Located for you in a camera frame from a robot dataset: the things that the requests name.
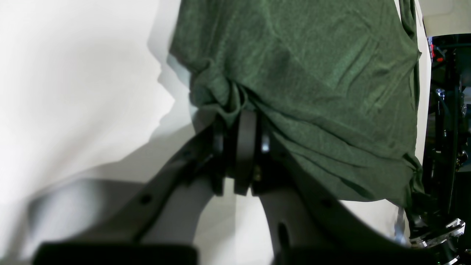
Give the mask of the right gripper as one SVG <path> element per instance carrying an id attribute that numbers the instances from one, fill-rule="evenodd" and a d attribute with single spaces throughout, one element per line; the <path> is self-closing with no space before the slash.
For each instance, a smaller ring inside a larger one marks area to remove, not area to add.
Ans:
<path id="1" fill-rule="evenodd" d="M 426 250 L 437 265 L 470 264 L 470 221 L 432 195 L 413 193 L 407 206 L 410 246 Z"/>

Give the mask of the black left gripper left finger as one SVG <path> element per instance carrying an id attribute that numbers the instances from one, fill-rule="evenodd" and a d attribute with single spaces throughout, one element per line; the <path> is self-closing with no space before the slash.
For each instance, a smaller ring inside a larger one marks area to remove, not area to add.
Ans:
<path id="1" fill-rule="evenodd" d="M 202 211 L 223 193 L 226 126 L 190 139 L 110 218 L 61 242 L 42 243 L 35 265 L 198 265 Z"/>

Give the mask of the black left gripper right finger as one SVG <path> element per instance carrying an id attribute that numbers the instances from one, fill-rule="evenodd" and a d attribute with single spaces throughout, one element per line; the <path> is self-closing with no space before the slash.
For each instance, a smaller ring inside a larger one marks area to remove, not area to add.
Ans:
<path id="1" fill-rule="evenodd" d="M 242 111 L 234 192 L 251 189 L 269 224 L 274 265 L 435 265 L 427 250 L 382 237 L 306 173 L 255 112 Z"/>

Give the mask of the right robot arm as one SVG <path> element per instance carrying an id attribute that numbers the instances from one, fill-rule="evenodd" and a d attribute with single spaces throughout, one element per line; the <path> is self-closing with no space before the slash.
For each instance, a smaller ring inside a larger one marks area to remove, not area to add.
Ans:
<path id="1" fill-rule="evenodd" d="M 438 265 L 470 264 L 470 48 L 469 33 L 434 36 L 423 159 L 424 191 L 406 210 L 413 248 Z"/>

